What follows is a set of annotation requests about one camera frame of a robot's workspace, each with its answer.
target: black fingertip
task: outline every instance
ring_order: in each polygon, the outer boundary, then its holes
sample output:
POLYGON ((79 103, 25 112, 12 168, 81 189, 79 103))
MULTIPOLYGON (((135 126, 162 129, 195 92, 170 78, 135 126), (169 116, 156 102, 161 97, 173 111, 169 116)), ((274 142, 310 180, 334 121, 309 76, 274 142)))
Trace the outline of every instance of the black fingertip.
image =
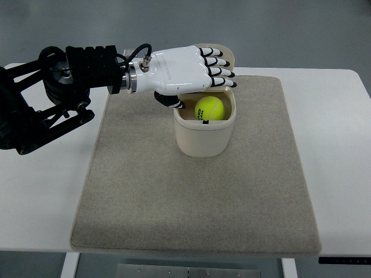
POLYGON ((185 108, 186 108, 185 105, 186 105, 186 104, 184 103, 184 101, 180 101, 180 106, 177 107, 177 108, 178 108, 178 109, 185 109, 185 108))

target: tennis ball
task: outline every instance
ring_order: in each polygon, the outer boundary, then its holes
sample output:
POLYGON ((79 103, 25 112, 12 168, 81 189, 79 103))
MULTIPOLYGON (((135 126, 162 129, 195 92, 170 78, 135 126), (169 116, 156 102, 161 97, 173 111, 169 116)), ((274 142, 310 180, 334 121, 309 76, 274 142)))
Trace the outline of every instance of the tennis ball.
POLYGON ((195 107, 195 115, 198 120, 223 120, 224 114, 223 103, 219 98, 213 96, 203 97, 195 107))

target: robotic hand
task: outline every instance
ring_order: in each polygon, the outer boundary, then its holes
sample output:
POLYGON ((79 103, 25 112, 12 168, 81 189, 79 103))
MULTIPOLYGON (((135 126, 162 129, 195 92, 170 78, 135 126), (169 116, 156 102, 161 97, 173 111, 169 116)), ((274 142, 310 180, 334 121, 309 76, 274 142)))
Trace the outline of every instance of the robotic hand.
POLYGON ((130 93, 155 91, 160 103, 172 108, 185 108, 179 94, 201 92, 209 87, 230 86, 236 83, 222 76, 234 77, 226 69, 229 61, 223 52, 212 47, 188 46, 166 49, 134 58, 123 77, 124 88, 130 93))
POLYGON ((152 53, 149 44, 129 56, 118 54, 115 46, 71 47, 66 52, 51 46, 33 62, 14 68, 0 67, 0 149, 30 153, 94 118, 87 110, 90 88, 108 87, 111 94, 155 91, 155 99, 171 108, 185 108, 178 95, 236 83, 225 77, 230 62, 212 47, 180 47, 152 53), (145 58, 136 58, 148 48, 145 58), (26 74, 30 76, 15 82, 26 74), (44 111, 29 107, 21 92, 43 81, 46 95, 55 105, 44 111), (69 111, 77 115, 70 117, 69 111), (55 124, 62 116, 65 121, 55 124))

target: gray floor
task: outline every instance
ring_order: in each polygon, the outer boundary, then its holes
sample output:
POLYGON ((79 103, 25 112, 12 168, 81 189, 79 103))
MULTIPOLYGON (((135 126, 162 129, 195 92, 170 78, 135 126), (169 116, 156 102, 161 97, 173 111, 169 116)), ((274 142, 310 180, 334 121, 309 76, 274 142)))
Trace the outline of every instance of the gray floor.
MULTIPOLYGON (((154 50, 218 43, 232 50, 237 67, 352 69, 371 94, 368 0, 2 0, 0 41, 2 66, 35 60, 50 45, 116 45, 121 52, 145 42, 154 50)), ((107 258, 101 258, 102 267, 107 258)), ((60 254, 1 252, 0 277, 58 277, 61 262, 60 254), (36 275, 46 261, 46 276, 36 275), (13 274, 22 268, 24 276, 13 274)), ((300 277, 314 277, 305 273, 318 267, 315 260, 298 262, 300 277)), ((342 268, 325 269, 349 277, 342 268)))

